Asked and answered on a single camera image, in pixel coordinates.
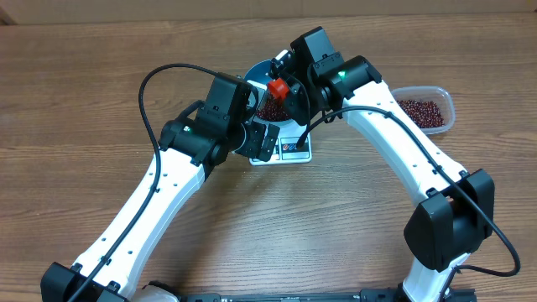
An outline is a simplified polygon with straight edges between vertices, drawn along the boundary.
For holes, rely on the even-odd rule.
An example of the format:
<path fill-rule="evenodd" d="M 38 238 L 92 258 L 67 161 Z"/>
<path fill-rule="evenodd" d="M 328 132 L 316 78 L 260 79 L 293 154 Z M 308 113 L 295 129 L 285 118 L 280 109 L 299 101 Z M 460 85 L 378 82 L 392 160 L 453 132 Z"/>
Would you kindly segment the red plastic measuring scoop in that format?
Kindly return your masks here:
<path fill-rule="evenodd" d="M 282 78 L 268 82 L 267 88 L 274 100 L 277 101 L 284 101 L 289 94 L 289 86 Z"/>

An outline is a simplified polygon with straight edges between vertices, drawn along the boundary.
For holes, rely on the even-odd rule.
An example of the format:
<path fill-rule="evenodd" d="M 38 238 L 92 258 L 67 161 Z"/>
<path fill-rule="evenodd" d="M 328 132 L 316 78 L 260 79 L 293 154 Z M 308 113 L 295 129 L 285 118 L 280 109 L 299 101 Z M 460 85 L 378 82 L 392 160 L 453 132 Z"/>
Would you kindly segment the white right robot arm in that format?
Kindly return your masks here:
<path fill-rule="evenodd" d="M 456 273 L 493 233 L 495 185 L 444 154 L 395 101 L 363 56 L 345 60 L 322 28 L 302 34 L 267 60 L 263 83 L 306 130 L 341 118 L 358 130 L 398 176 L 414 204 L 404 239 L 414 261 L 388 295 L 403 301 L 473 301 L 453 289 Z"/>

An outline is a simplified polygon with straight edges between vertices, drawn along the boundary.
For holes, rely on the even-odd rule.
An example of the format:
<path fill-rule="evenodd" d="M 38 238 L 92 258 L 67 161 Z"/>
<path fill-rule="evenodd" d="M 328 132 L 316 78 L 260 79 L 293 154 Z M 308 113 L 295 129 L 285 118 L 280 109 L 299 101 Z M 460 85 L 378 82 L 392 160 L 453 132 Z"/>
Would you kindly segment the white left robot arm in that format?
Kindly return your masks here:
<path fill-rule="evenodd" d="M 181 207 L 229 153 L 267 161 L 279 127 L 256 120 L 186 115 L 168 121 L 136 190 L 104 233 L 70 267 L 52 263 L 44 301 L 129 301 L 149 256 Z"/>

